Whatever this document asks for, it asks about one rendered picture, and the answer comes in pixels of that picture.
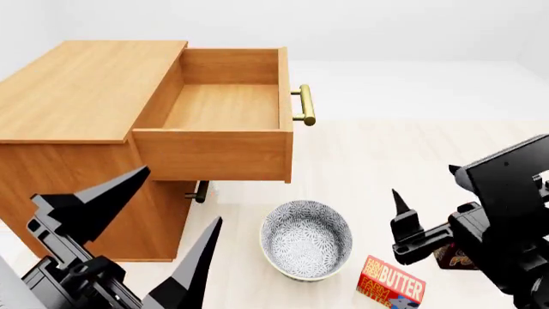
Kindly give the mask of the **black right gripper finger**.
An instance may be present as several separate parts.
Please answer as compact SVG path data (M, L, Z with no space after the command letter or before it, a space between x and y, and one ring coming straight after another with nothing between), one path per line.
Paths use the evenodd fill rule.
M468 176L468 166L459 167L449 164L448 169L450 173L454 176L457 185L459 185L464 190L475 194L474 186Z
M391 191L395 201L396 216L390 221L390 228L395 244L423 245L425 230L419 223L418 213L408 207L396 190Z

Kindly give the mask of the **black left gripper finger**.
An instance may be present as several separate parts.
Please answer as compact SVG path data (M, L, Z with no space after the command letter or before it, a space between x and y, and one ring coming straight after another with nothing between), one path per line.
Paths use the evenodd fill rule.
M186 257L143 300L143 309L202 309L209 267L223 220L215 218Z
M148 167L138 167L101 185L70 194L38 195L31 201L36 215L52 218L53 230L77 242L95 241L140 190Z

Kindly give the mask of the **red butter box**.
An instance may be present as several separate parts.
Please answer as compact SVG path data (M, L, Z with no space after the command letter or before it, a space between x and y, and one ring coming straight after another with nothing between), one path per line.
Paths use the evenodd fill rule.
M389 309L419 309L425 286L423 280L369 255L356 290Z

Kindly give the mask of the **wooden cabinet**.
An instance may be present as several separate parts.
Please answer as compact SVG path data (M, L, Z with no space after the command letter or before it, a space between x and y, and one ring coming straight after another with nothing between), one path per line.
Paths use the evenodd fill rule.
M122 262L175 259L191 186L163 125L184 85L184 40L70 40L0 82L0 221L27 230L35 194L71 193L138 167L151 173L95 241Z

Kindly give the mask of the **wooden drawer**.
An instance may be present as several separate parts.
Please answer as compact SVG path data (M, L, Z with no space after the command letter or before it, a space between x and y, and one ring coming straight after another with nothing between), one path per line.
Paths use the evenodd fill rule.
M286 48L186 48L132 128L160 181L292 178Z

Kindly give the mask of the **dark brown food box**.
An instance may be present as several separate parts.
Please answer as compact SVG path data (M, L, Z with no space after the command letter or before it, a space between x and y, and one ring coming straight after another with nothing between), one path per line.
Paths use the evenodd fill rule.
M436 249L433 256L442 270L477 270L474 263L455 243Z

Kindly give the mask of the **grey patterned ceramic bowl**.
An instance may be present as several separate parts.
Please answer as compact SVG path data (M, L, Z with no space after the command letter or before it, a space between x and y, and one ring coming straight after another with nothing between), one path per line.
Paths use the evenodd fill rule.
M259 241L267 261L298 282L320 282L336 275L353 249L353 235L343 216L313 200L274 208L262 221Z

